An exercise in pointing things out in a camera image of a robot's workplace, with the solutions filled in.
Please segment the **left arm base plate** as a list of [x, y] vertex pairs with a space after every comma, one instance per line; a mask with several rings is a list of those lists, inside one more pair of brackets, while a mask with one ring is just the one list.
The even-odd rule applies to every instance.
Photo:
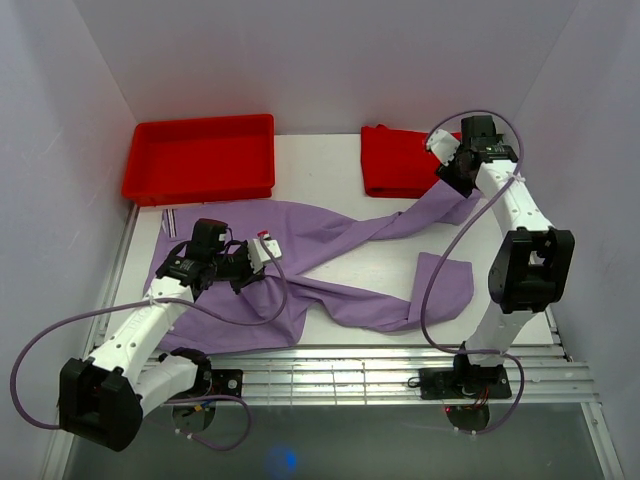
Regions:
[[241, 369], [214, 369], [205, 375], [207, 395], [242, 397], [244, 372]]

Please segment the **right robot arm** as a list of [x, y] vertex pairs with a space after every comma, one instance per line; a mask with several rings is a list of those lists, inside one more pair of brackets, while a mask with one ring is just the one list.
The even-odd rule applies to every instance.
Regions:
[[503, 234], [487, 277], [490, 303], [451, 373], [454, 390], [474, 397], [524, 326], [561, 299], [575, 238], [541, 212], [520, 173], [522, 153], [504, 142], [491, 115], [462, 119], [458, 136], [433, 131], [426, 148], [440, 162], [440, 180], [465, 197], [485, 196]]

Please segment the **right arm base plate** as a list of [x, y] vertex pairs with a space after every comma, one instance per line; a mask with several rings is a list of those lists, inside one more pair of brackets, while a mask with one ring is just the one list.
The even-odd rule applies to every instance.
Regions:
[[510, 399], [512, 390], [505, 369], [480, 367], [467, 373], [453, 368], [423, 368], [418, 371], [418, 388], [423, 400]]

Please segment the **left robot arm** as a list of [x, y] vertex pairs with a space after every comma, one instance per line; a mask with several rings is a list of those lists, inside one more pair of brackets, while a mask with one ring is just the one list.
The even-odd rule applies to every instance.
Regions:
[[224, 222], [199, 219], [189, 240], [174, 246], [155, 272], [143, 300], [104, 343], [84, 359], [70, 359], [59, 381], [62, 430], [114, 451], [136, 437], [143, 419], [167, 402], [201, 401], [212, 391], [207, 355], [178, 347], [145, 367], [161, 340], [213, 284], [227, 282], [239, 293], [265, 276], [282, 256], [267, 233], [231, 241]]

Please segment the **purple trousers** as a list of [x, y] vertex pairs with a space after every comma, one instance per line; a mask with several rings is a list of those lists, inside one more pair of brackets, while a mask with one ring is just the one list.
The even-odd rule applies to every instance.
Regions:
[[170, 250], [190, 239], [201, 218], [227, 223], [246, 240], [265, 229], [279, 242], [285, 276], [267, 268], [264, 280], [235, 294], [215, 283], [198, 299], [203, 311], [187, 309], [160, 349], [186, 347], [208, 354], [286, 348], [302, 336], [307, 310], [319, 304], [342, 327], [379, 333], [418, 330], [455, 319], [474, 296], [472, 265], [422, 252], [410, 300], [307, 277], [307, 272], [370, 241], [401, 240], [435, 223], [460, 225], [478, 202], [437, 182], [404, 212], [355, 220], [308, 204], [248, 200], [183, 207], [173, 215], [175, 232], [159, 233], [150, 269]]

